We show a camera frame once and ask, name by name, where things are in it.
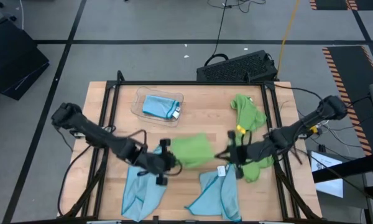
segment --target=wooden table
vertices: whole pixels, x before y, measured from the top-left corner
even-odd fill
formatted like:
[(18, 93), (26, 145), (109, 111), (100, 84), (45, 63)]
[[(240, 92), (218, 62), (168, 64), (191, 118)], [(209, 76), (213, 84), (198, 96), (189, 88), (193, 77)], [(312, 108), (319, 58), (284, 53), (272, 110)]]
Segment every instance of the wooden table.
[[(277, 84), (290, 86), (289, 82)], [(99, 120), (105, 85), (106, 82), (91, 82), (88, 88), (83, 114), (95, 123), (98, 123)], [(145, 129), (148, 132), (147, 142), (150, 150), (159, 144), (159, 139), (161, 138), (206, 133), (213, 150), (216, 152), (223, 151), (228, 141), (227, 131), (236, 127), (236, 111), (231, 109), (230, 102), (237, 93), (249, 95), (258, 109), (264, 112), (262, 93), (259, 86), (148, 86), (151, 89), (182, 93), (184, 95), (179, 124), (176, 128), (169, 128), (141, 121), (131, 112), (131, 105), (139, 87), (136, 85), (121, 86), (114, 122), (117, 130), (114, 134), (126, 136), (138, 129)], [(287, 126), (294, 123), (298, 119), (298, 114), (292, 90), (276, 88), (276, 93), (279, 108), (281, 108), (280, 114), (283, 125)], [(267, 90), (267, 96), (269, 98), (273, 126), (276, 127), (269, 90)], [(106, 122), (109, 119), (109, 112), (110, 110), (108, 110)], [(254, 140), (261, 140), (266, 132), (267, 126), (265, 125), (253, 134)], [(76, 140), (71, 159), (73, 160), (79, 155), (86, 146), (84, 139)], [(296, 147), (305, 150), (303, 141), (297, 141)], [(86, 187), (92, 152), (93, 150), (90, 149), (76, 161), (68, 174), (61, 201), (61, 208), (64, 212), (69, 211)], [(289, 155), (295, 188), (306, 204), (321, 217), (309, 160), (302, 154), (300, 154), (300, 157), (303, 160), (302, 165), (297, 162), (293, 155)], [(201, 193), (198, 180), (199, 173), (216, 170), (216, 166), (220, 164), (224, 164), (224, 161), (214, 160), (196, 169), (183, 170), (179, 176), (169, 178), (167, 190), (159, 207), (147, 219), (152, 220), (153, 215), (158, 215), (160, 220), (222, 220), (220, 216), (193, 216), (184, 208), (185, 205), (191, 204)], [(110, 152), (99, 219), (126, 219), (121, 216), (122, 195), (126, 177), (127, 164), (117, 159)], [(288, 215), (293, 217), (290, 195), (287, 189), (284, 189), (288, 203)], [(238, 180), (238, 195), (239, 207), (244, 221), (282, 220), (273, 167), (262, 169), (259, 180), (256, 182), (248, 184), (243, 179)], [(95, 192), (91, 194), (88, 214), (92, 214), (94, 200)]]

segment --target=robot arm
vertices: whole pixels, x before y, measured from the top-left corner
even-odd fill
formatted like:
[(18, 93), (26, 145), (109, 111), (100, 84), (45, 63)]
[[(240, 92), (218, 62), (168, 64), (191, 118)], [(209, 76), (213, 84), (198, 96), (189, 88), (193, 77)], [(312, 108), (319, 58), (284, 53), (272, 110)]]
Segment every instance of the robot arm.
[(117, 158), (130, 165), (142, 167), (152, 174), (163, 174), (175, 167), (176, 158), (171, 152), (162, 150), (161, 154), (149, 153), (146, 142), (141, 143), (130, 137), (114, 136), (88, 120), (81, 113), (81, 108), (78, 105), (62, 103), (51, 119), (56, 129), (75, 129), (83, 133), (86, 136), (86, 141), (92, 146), (109, 147)]
[(306, 133), (312, 126), (327, 119), (340, 120), (346, 115), (346, 105), (337, 96), (328, 96), (319, 103), (316, 110), (290, 126), (272, 130), (264, 136), (263, 141), (236, 146), (234, 131), (228, 132), (231, 144), (216, 157), (234, 164), (237, 168), (237, 178), (242, 178), (241, 166), (249, 162), (260, 161), (274, 154), (286, 153), (295, 144), (298, 135)]

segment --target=light blue towel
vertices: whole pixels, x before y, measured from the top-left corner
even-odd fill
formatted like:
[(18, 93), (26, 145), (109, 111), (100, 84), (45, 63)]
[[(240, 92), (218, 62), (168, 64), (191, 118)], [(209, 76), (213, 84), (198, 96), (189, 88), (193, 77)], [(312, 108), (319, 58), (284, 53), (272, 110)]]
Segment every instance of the light blue towel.
[(222, 215), (224, 220), (242, 220), (237, 201), (237, 182), (235, 168), (228, 166), (225, 177), (217, 171), (200, 174), (201, 195), (185, 207), (192, 215)]
[[(159, 154), (161, 151), (161, 147), (158, 146), (154, 153)], [(148, 173), (137, 176), (140, 171), (145, 170), (129, 166), (122, 200), (122, 216), (135, 222), (143, 220), (159, 206), (167, 188), (156, 184), (156, 175)]]
[(178, 106), (180, 106), (180, 102), (177, 100), (147, 95), (142, 105), (142, 112), (163, 119), (171, 119)]

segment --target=yellow part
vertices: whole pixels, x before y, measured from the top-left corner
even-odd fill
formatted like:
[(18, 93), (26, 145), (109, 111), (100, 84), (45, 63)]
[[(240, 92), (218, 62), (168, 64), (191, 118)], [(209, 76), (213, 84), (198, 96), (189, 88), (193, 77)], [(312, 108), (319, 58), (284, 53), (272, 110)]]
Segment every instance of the yellow part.
[(296, 4), (294, 5), (294, 10), (292, 12), (292, 16), (291, 16), (291, 18), (290, 18), (290, 20), (288, 22), (288, 26), (287, 26), (285, 35), (284, 35), (283, 40), (282, 40), (282, 45), (280, 46), (279, 61), (278, 61), (278, 73), (276, 74), (277, 78), (279, 77), (280, 67), (281, 67), (281, 64), (282, 64), (283, 48), (285, 47), (285, 42), (286, 42), (286, 39), (287, 39), (287, 36), (288, 36), (288, 32), (290, 31), (290, 28), (292, 28), (294, 16), (295, 16), (295, 14), (297, 12), (299, 4), (300, 4), (300, 0), (296, 0)]
[(242, 126), (237, 125), (237, 126), (236, 126), (236, 129), (237, 129), (240, 133), (242, 133), (242, 134), (246, 134), (246, 130), (245, 130), (244, 128), (242, 128)]
[(313, 126), (310, 130), (312, 130), (314, 134), (318, 133), (318, 128), (316, 126)]

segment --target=clear plastic container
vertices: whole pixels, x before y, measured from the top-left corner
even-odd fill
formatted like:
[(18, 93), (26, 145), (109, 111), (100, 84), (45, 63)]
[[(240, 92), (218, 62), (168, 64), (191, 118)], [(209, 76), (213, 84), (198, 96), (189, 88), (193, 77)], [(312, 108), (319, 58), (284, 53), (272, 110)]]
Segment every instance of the clear plastic container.
[[(171, 119), (163, 119), (158, 118), (153, 115), (145, 114), (142, 112), (142, 106), (144, 105), (144, 101), (146, 99), (147, 95), (154, 95), (154, 96), (160, 96), (164, 98), (169, 98), (173, 100), (177, 100), (180, 102), (180, 115), (176, 119), (172, 117)], [(142, 121), (151, 122), (155, 124), (161, 124), (168, 127), (176, 127), (178, 124), (178, 121), (180, 120), (182, 116), (182, 102), (184, 100), (184, 96), (181, 93), (167, 93), (165, 91), (158, 91), (158, 90), (151, 90), (147, 87), (140, 87), (137, 90), (136, 97), (134, 98), (134, 101), (131, 105), (131, 112), (138, 116), (138, 118)]]

